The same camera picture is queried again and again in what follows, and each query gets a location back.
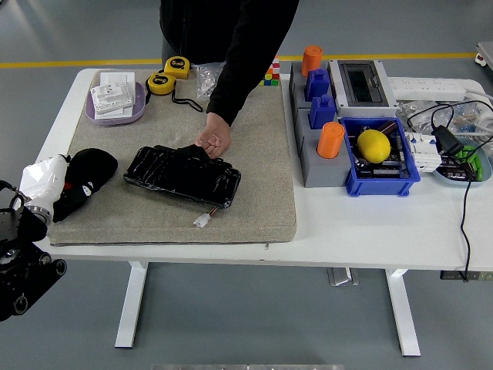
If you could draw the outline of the person's left hand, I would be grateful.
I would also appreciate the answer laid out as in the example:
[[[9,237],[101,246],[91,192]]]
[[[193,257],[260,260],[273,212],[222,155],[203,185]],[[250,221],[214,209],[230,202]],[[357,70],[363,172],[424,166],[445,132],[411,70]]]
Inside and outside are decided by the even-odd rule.
[[[221,157],[231,144],[230,126],[215,113],[208,113],[206,127],[196,139],[196,145],[202,147],[211,159]]]

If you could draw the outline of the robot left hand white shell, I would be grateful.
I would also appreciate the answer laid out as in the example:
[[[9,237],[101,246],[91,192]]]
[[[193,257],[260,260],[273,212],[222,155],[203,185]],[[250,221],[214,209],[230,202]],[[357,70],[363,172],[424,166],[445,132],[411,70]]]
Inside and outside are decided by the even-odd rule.
[[[70,159],[61,154],[27,166],[22,172],[20,191],[27,197],[25,206],[45,218],[54,215],[60,199]]]

